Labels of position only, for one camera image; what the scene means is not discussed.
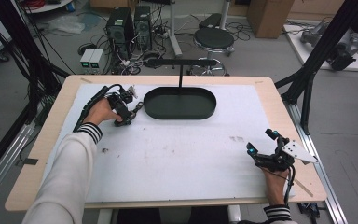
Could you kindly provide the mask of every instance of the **metal rail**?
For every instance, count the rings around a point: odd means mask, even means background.
[[[5,178],[9,169],[12,167],[14,161],[19,156],[22,148],[25,146],[25,144],[27,144],[28,139],[34,132],[34,126],[34,122],[29,125],[24,124],[0,160],[0,184]]]
[[[333,190],[333,187],[330,184],[327,173],[324,170],[322,165],[322,161],[319,158],[318,152],[316,150],[315,145],[310,138],[310,135],[307,135],[304,132],[304,129],[301,127],[301,112],[299,111],[296,105],[289,105],[285,103],[286,109],[289,112],[290,117],[292,118],[293,123],[296,126],[297,132],[302,140],[304,148],[310,153],[310,155],[315,156],[319,162],[315,163],[315,169],[321,178],[322,184],[324,185],[324,189],[327,193],[327,199],[325,200],[327,209],[329,211],[330,217],[332,218],[333,223],[335,224],[347,224],[348,221],[345,218],[344,212],[342,211],[341,205],[338,202],[338,198],[336,193]]]

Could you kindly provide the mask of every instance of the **round stool seat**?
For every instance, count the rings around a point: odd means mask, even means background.
[[[224,30],[216,28],[202,28],[194,34],[194,41],[201,48],[227,49],[234,44],[234,37]]]

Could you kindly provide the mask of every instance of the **table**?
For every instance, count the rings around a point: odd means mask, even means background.
[[[120,83],[144,85],[175,85],[178,77],[174,76],[70,76],[65,80],[62,90],[52,107],[45,125],[43,126],[29,158],[39,159],[36,166],[24,165],[21,174],[11,191],[6,209],[9,211],[24,211],[31,206],[38,192],[46,161],[50,151],[56,143],[61,126],[76,97],[81,84],[87,83]],[[266,112],[270,128],[279,130],[283,136],[301,142],[277,92],[274,83],[268,77],[184,77],[184,85],[253,85],[256,88],[262,106]],[[324,187],[312,165],[304,165],[300,161],[295,163],[296,181],[294,189],[296,196],[291,202],[318,202],[326,198]],[[190,206],[213,204],[265,203],[266,199],[218,199],[218,200],[186,200],[169,202],[121,202],[121,203],[86,203],[86,208],[120,208],[120,207],[162,207],[162,206]]]

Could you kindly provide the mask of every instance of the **striped cuff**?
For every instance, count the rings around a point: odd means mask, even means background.
[[[84,123],[76,131],[77,133],[88,133],[95,144],[97,144],[103,137],[101,129],[93,123]]]
[[[272,205],[264,208],[268,221],[291,221],[290,209],[283,204]]]

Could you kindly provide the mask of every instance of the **white device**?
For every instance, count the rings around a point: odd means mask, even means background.
[[[99,75],[103,73],[103,69],[106,66],[106,57],[103,55],[103,49],[94,50],[91,59],[89,59],[89,65],[93,75]]]
[[[295,140],[290,141],[288,144],[286,144],[282,151],[290,155],[291,157],[295,159],[302,160],[304,164],[307,163],[316,163],[318,160],[311,156],[308,151],[306,151],[298,142]]]
[[[83,67],[83,71],[85,75],[91,73],[90,60],[93,53],[94,53],[94,49],[86,49],[86,51],[84,51],[84,54],[80,59],[80,64]]]

